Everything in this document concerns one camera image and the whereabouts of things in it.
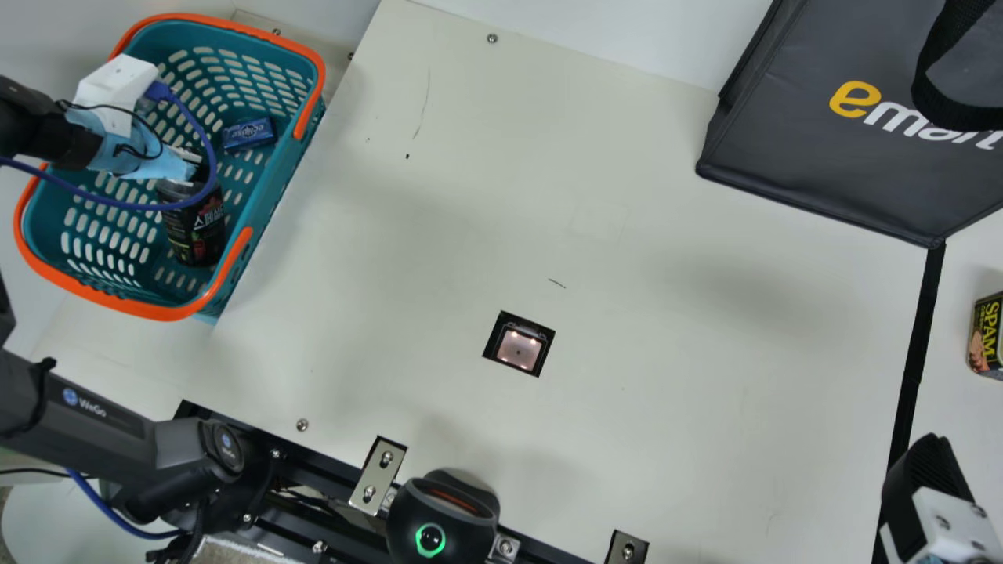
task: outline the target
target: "black mark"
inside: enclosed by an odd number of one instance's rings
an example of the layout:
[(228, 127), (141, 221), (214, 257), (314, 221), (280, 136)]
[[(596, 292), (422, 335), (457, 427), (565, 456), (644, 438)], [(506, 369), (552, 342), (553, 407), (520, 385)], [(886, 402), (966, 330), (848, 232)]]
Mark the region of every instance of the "black mark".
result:
[(425, 108), (428, 107), (428, 92), (432, 91), (432, 67), (428, 67), (428, 79), (425, 83), (425, 102), (421, 104), (421, 117), (418, 119), (418, 128), (414, 129), (414, 134), (411, 135), (411, 139), (418, 137), (418, 133), (421, 132), (421, 125), (425, 123)]

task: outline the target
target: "white table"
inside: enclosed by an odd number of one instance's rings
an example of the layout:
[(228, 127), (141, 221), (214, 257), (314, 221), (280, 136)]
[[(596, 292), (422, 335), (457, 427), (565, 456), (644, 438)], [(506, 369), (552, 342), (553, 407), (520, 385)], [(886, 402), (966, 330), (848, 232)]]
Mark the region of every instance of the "white table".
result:
[[(925, 252), (698, 179), (713, 92), (491, 31), (384, 0), (219, 325), (70, 298), (36, 356), (399, 441), (593, 561), (869, 559)], [(480, 357), (503, 309), (557, 331), (539, 379)]]
[(1003, 290), (1003, 262), (994, 249), (1001, 234), (1003, 216), (996, 214), (948, 240), (912, 437), (948, 438), (997, 531), (1003, 531), (1003, 382), (976, 375), (966, 359), (975, 300)]

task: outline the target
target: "blue cable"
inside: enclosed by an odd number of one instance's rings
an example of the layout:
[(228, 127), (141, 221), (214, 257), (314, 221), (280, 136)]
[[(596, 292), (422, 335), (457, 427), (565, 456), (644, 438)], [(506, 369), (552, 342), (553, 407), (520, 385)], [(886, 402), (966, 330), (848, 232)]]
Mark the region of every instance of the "blue cable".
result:
[(213, 153), (212, 142), (209, 140), (209, 135), (206, 133), (206, 129), (202, 127), (202, 124), (200, 124), (195, 118), (195, 115), (192, 115), (192, 111), (185, 105), (184, 102), (182, 102), (174, 91), (168, 87), (166, 84), (153, 82), (153, 84), (150, 85), (149, 89), (146, 91), (146, 96), (154, 101), (169, 101), (177, 105), (178, 109), (181, 110), (183, 115), (185, 115), (185, 118), (192, 124), (192, 127), (195, 128), (197, 133), (199, 133), (199, 137), (202, 138), (203, 145), (206, 146), (206, 160), (209, 162), (209, 179), (207, 180), (206, 186), (203, 187), (202, 191), (188, 200), (182, 200), (181, 202), (173, 202), (170, 204), (130, 204), (113, 198), (105, 198), (97, 194), (91, 194), (90, 192), (64, 181), (59, 177), (50, 175), (49, 173), (36, 169), (31, 165), (25, 165), (24, 163), (14, 161), (13, 159), (0, 157), (0, 165), (16, 169), (23, 173), (28, 173), (29, 175), (42, 179), (45, 182), (54, 184), (63, 190), (67, 190), (74, 196), (79, 196), (80, 198), (90, 200), (91, 202), (95, 202), (97, 204), (111, 206), (112, 208), (132, 210), (135, 212), (166, 212), (170, 210), (181, 210), (182, 208), (194, 206), (209, 196), (210, 193), (216, 188), (216, 154)]
[(185, 532), (182, 531), (181, 529), (178, 529), (176, 531), (171, 531), (168, 533), (147, 533), (140, 529), (136, 529), (135, 527), (126, 523), (125, 520), (119, 517), (117, 513), (112, 511), (112, 509), (104, 503), (104, 500), (102, 500), (101, 497), (97, 495), (97, 492), (95, 492), (94, 489), (90, 487), (90, 484), (87, 484), (87, 481), (84, 480), (82, 476), (80, 476), (79, 472), (67, 468), (66, 474), (68, 474), (69, 477), (73, 479), (73, 482), (76, 482), (76, 485), (81, 490), (83, 490), (83, 493), (86, 494), (88, 498), (90, 498), (90, 501), (94, 502), (94, 505), (97, 506), (97, 509), (101, 510), (101, 513), (108, 516), (108, 519), (113, 521), (115, 525), (121, 527), (126, 533), (135, 535), (140, 539), (146, 539), (147, 541), (160, 541), (163, 539), (172, 539)]

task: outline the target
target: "teal plastic basket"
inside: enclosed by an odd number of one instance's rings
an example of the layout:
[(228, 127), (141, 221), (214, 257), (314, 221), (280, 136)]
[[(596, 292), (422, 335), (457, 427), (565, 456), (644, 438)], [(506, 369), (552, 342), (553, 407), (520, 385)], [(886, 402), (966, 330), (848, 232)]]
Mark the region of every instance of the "teal plastic basket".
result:
[[(324, 114), (325, 69), (307, 47), (252, 27), (195, 14), (139, 22), (119, 53), (149, 61), (209, 133), (219, 158), (228, 245), (215, 267), (179, 263), (156, 212), (130, 212), (74, 197), (45, 182), (28, 185), (15, 238), (36, 272), (101, 305), (173, 321), (219, 316), (261, 239)], [(223, 153), (220, 131), (268, 115), (277, 143)], [(201, 148), (178, 108), (161, 103), (147, 120), (163, 142)], [(153, 182), (50, 171), (85, 190), (126, 202), (155, 202)]]

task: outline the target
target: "basket handle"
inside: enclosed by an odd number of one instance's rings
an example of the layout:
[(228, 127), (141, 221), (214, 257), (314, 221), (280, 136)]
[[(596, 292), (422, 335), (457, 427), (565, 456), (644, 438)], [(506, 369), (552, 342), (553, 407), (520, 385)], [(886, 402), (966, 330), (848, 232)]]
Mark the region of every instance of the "basket handle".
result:
[[(42, 165), (41, 168), (44, 171), (48, 168), (48, 164)], [(241, 230), (233, 249), (230, 250), (230, 253), (224, 259), (223, 264), (217, 268), (217, 272), (213, 277), (213, 285), (206, 288), (206, 291), (198, 299), (179, 307), (166, 307), (127, 298), (119, 298), (118, 296), (112, 296), (91, 288), (76, 278), (57, 270), (35, 256), (35, 253), (31, 251), (31, 248), (24, 239), (22, 223), (24, 222), (24, 212), (27, 210), (28, 203), (35, 194), (35, 190), (38, 189), (39, 184), (39, 179), (32, 179), (28, 187), (21, 194), (21, 199), (18, 200), (17, 207), (14, 209), (14, 241), (17, 242), (17, 248), (21, 251), (21, 256), (24, 257), (25, 262), (39, 276), (55, 283), (57, 286), (65, 288), (86, 300), (130, 315), (146, 317), (155, 321), (179, 321), (199, 313), (202, 308), (206, 307), (216, 297), (217, 292), (227, 281), (227, 277), (230, 275), (230, 271), (233, 269), (237, 259), (244, 251), (244, 247), (247, 246), (248, 242), (251, 241), (251, 237), (254, 236), (254, 228), (245, 227)]]
[(250, 35), (257, 39), (261, 39), (263, 41), (268, 41), (269, 43), (273, 43), (279, 47), (282, 47), (283, 49), (292, 51), (298, 55), (302, 55), (306, 57), (308, 60), (310, 60), (310, 62), (312, 62), (314, 66), (317, 68), (317, 79), (314, 81), (313, 91), (310, 92), (310, 96), (307, 97), (306, 105), (303, 106), (303, 111), (300, 113), (300, 118), (296, 122), (296, 127), (293, 128), (293, 136), (297, 140), (303, 140), (303, 137), (307, 131), (307, 126), (310, 124), (310, 119), (313, 117), (314, 106), (317, 105), (317, 100), (320, 99), (321, 90), (324, 88), (324, 81), (327, 79), (327, 67), (324, 65), (324, 59), (322, 59), (320, 55), (317, 54), (317, 51), (314, 51), (310, 47), (301, 45), (291, 39), (287, 39), (285, 37), (282, 37), (280, 35), (275, 35), (273, 33), (268, 33), (267, 31), (258, 29), (257, 27), (251, 27), (250, 25), (244, 25), (242, 23), (237, 23), (220, 18), (214, 18), (212, 16), (204, 16), (201, 14), (188, 14), (188, 13), (178, 12), (178, 13), (159, 14), (156, 16), (151, 16), (133, 25), (132, 27), (129, 28), (127, 32), (125, 32), (125, 35), (123, 35), (122, 38), (118, 41), (118, 44), (115, 45), (114, 50), (111, 51), (111, 56), (109, 56), (108, 58), (112, 59), (118, 56), (118, 54), (120, 54), (123, 50), (125, 50), (125, 47), (127, 47), (128, 44), (132, 41), (132, 37), (134, 37), (135, 34), (139, 32), (139, 30), (141, 30), (142, 28), (146, 27), (151, 23), (155, 23), (158, 21), (165, 21), (165, 20), (191, 21), (191, 22), (201, 23), (204, 25), (210, 25), (213, 27), (222, 27), (223, 29), (229, 29), (231, 31), (236, 31), (238, 33)]

